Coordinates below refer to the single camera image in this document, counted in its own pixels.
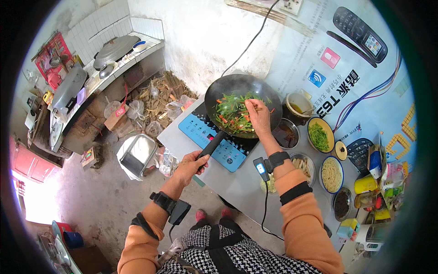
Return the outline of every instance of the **metal pan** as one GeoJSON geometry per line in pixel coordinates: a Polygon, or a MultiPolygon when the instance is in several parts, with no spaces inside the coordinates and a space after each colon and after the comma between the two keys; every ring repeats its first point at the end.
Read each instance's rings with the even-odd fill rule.
{"type": "Polygon", "coordinates": [[[223,127],[222,124],[216,120],[217,99],[223,98],[224,94],[231,95],[234,93],[239,96],[244,96],[247,92],[251,92],[262,98],[269,110],[275,108],[275,111],[270,116],[271,131],[277,127],[281,120],[283,111],[278,94],[268,84],[260,79],[255,78],[254,76],[246,74],[231,74],[223,76],[214,81],[205,93],[205,108],[207,110],[207,115],[210,117],[210,120],[220,129],[220,131],[216,134],[213,140],[208,143],[198,158],[207,154],[211,155],[227,135],[233,135],[246,139],[258,138],[255,132],[233,133],[232,129],[223,127]]]}

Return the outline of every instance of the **person's left hand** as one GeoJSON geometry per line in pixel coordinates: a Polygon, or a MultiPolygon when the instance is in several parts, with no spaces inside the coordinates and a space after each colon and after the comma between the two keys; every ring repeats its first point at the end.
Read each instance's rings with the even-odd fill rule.
{"type": "Polygon", "coordinates": [[[193,175],[201,175],[201,173],[205,171],[205,167],[208,167],[207,161],[210,159],[210,155],[205,155],[196,160],[196,157],[198,157],[201,152],[202,150],[196,150],[192,153],[186,154],[177,170],[175,170],[173,175],[177,176],[184,183],[184,186],[189,185],[193,175]],[[198,168],[202,165],[204,167],[201,168],[201,171],[198,171],[198,168]]]}

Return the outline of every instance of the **blue control panel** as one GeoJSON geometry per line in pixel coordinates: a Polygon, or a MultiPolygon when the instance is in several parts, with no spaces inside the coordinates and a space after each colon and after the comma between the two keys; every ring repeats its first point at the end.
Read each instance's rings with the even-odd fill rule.
{"type": "MultiPolygon", "coordinates": [[[[190,113],[178,125],[178,128],[202,149],[216,136],[216,131],[203,120],[190,113]]],[[[249,153],[236,148],[236,146],[239,147],[233,141],[224,139],[212,154],[212,157],[230,172],[235,172],[249,153]]]]}

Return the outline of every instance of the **electrical outlet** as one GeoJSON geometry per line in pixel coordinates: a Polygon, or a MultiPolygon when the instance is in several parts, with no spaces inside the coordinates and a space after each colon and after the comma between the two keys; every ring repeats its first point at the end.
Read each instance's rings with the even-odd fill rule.
{"type": "Polygon", "coordinates": [[[304,0],[283,0],[283,5],[280,5],[279,8],[298,16],[303,1],[304,0]]]}

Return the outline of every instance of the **phone advertisement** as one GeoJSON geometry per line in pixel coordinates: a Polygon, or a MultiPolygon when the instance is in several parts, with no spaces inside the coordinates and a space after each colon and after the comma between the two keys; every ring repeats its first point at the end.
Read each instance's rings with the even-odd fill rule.
{"type": "Polygon", "coordinates": [[[363,150],[361,144],[381,138],[387,161],[407,161],[411,172],[417,146],[413,91],[378,10],[368,0],[307,0],[289,19],[266,82],[281,99],[303,93],[315,117],[327,121],[347,149],[363,150]]]}

